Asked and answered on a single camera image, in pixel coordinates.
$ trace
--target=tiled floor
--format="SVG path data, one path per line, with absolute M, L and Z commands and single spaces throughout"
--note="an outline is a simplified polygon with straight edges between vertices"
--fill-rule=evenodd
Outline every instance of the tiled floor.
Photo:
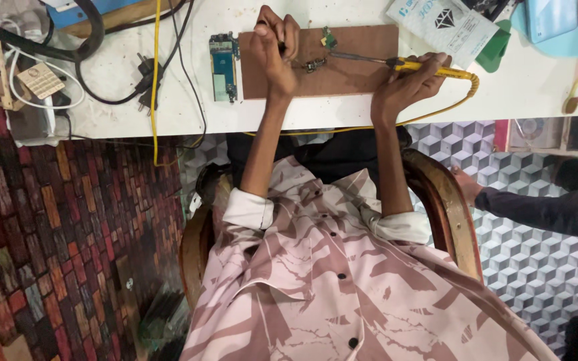
M 17 149 L 2 119 L 0 360 L 26 347 L 34 360 L 134 360 L 116 262 L 128 258 L 142 315 L 164 281 L 181 287 L 177 165 L 89 141 Z
M 531 153 L 493 153 L 494 122 L 407 126 L 413 148 L 445 166 L 459 165 L 481 185 L 522 195 L 558 196 L 550 184 L 552 165 Z M 198 167 L 227 162 L 224 135 L 210 135 L 201 150 L 186 155 L 183 188 L 193 189 Z M 328 135 L 302 136 L 299 144 L 322 142 Z M 415 198 L 415 209 L 424 212 Z M 473 211 L 486 285 L 521 316 L 559 356 L 560 325 L 578 315 L 578 238 L 553 234 Z

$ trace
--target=circuit board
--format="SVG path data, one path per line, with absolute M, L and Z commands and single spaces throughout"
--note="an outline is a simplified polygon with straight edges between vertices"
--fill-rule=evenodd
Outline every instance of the circuit board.
M 209 40 L 213 100 L 233 103 L 237 100 L 236 59 L 240 58 L 237 39 L 232 33 L 212 35 Z

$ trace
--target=workbench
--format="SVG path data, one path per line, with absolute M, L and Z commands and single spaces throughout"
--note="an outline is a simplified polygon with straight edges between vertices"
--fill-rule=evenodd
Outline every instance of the workbench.
M 385 15 L 390 4 L 390 1 L 386 0 L 196 0 L 181 46 L 186 69 L 198 90 L 205 111 L 207 133 L 243 132 L 258 128 L 265 101 L 242 101 L 242 73 L 239 62 L 238 101 L 233 104 L 213 101 L 208 41 L 214 34 L 233 31 L 236 36 L 239 32 L 251 31 L 262 4 L 271 6 L 281 17 L 286 13 L 292 14 L 301 28 L 395 23 Z M 181 26 L 187 8 L 188 5 L 185 5 L 176 14 L 178 26 Z M 431 51 L 429 46 L 404 28 L 400 28 L 399 32 L 399 55 Z M 172 20 L 163 20 L 159 44 L 162 64 L 171 52 L 174 41 Z M 137 53 L 152 56 L 153 45 L 154 25 L 108 35 L 101 48 L 82 64 L 88 86 L 104 98 L 124 98 L 141 79 L 137 71 Z M 480 88 L 474 98 L 454 110 L 423 119 L 422 122 L 562 116 L 561 105 L 578 75 L 578 59 L 543 55 L 513 29 L 507 53 L 498 71 L 486 73 L 476 62 L 467 70 L 480 78 Z M 470 82 L 447 79 L 437 96 L 407 108 L 400 114 L 399 121 L 458 102 L 469 88 Z M 72 84 L 68 85 L 67 90 L 72 98 L 78 97 L 78 90 Z M 177 55 L 165 74 L 159 92 L 158 135 L 202 133 L 202 119 L 195 97 Z M 283 128 L 289 130 L 370 125 L 370 104 L 370 94 L 297 98 L 287 111 Z M 70 110 L 73 134 L 94 138 L 150 136 L 152 131 L 150 118 L 147 116 L 148 109 L 140 112 L 138 108 L 137 98 L 124 105 L 109 106 L 87 97 L 81 105 Z

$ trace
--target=screen protector package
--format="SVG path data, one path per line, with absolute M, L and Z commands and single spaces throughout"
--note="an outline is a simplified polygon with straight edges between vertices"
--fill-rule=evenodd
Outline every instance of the screen protector package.
M 387 15 L 463 69 L 499 29 L 460 0 L 395 0 Z

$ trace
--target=rolled-up sleeve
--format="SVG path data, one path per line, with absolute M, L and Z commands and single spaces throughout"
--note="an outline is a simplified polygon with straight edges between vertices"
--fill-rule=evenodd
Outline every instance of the rolled-up sleeve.
M 222 220 L 249 229 L 267 229 L 274 220 L 274 203 L 234 188 Z
M 381 217 L 379 212 L 363 208 L 360 214 L 369 230 L 384 240 L 427 244 L 431 236 L 429 219 L 419 212 Z

